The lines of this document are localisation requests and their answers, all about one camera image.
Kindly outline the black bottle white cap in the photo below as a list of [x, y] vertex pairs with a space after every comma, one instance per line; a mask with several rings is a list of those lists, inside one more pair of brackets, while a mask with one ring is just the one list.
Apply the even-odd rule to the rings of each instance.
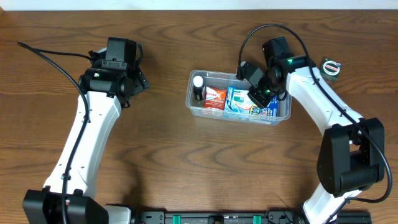
[[203, 77], [195, 76], [193, 78], [193, 95], [194, 99], [197, 101], [203, 100], [205, 94], [205, 82]]

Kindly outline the red snack packet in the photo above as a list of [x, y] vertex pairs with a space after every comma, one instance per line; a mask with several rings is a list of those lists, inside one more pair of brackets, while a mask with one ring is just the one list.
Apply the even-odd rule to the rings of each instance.
[[204, 108], [224, 110], [227, 90], [206, 87], [206, 97]]

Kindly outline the white green medicine box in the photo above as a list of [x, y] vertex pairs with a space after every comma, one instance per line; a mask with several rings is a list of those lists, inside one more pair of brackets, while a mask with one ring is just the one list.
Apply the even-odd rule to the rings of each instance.
[[249, 111], [252, 107], [257, 106], [249, 98], [248, 92], [249, 92], [248, 90], [240, 90], [240, 89], [233, 90], [231, 108], [234, 111], [245, 112]]

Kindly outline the dark green round-label box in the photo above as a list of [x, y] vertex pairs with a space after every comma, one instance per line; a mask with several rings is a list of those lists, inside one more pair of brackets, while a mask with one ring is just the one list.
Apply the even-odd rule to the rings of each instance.
[[330, 58], [324, 58], [320, 65], [320, 73], [323, 78], [330, 81], [337, 81], [342, 69], [342, 64]]

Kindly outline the clear plastic container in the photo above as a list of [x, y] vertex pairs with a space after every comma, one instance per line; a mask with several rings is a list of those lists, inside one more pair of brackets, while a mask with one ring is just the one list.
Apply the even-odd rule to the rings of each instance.
[[279, 101], [277, 108], [272, 110], [269, 116], [268, 113], [244, 114], [238, 113], [237, 111], [226, 111], [224, 109], [218, 110], [204, 108], [205, 100], [197, 101], [194, 99], [193, 79], [195, 77], [202, 77], [205, 87], [222, 90], [227, 90], [228, 87], [235, 87], [240, 90], [249, 90], [249, 87], [251, 86], [247, 81], [237, 80], [233, 73], [193, 70], [188, 81], [185, 104], [194, 116], [266, 125], [277, 125], [281, 121], [285, 121], [290, 118], [292, 106], [291, 96], [288, 96], [284, 101]]

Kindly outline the blue Kool Fever box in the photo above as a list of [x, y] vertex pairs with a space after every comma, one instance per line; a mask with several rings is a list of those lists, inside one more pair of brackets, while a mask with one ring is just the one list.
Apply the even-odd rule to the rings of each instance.
[[260, 119], [266, 116], [277, 116], [279, 102], [275, 96], [271, 102], [261, 109], [249, 98], [248, 90], [229, 86], [224, 104], [224, 111], [239, 115], [245, 120]]

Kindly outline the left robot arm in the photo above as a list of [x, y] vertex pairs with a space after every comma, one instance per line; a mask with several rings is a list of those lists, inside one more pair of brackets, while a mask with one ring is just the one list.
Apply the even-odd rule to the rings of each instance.
[[132, 96], [148, 88], [141, 69], [91, 67], [78, 82], [81, 95], [62, 154], [42, 190], [28, 190], [29, 223], [134, 223], [127, 205], [95, 201], [96, 180], [109, 134]]

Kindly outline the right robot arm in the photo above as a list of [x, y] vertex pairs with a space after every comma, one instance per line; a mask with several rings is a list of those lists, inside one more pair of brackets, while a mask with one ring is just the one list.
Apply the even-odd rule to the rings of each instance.
[[323, 136], [317, 161], [320, 183], [302, 205], [302, 220], [333, 222], [347, 203], [362, 201], [361, 192], [391, 179], [384, 155], [384, 126], [344, 103], [308, 56], [280, 53], [266, 59], [266, 71], [239, 62], [236, 77], [251, 84], [249, 97], [261, 108], [273, 97], [290, 95], [313, 119]]

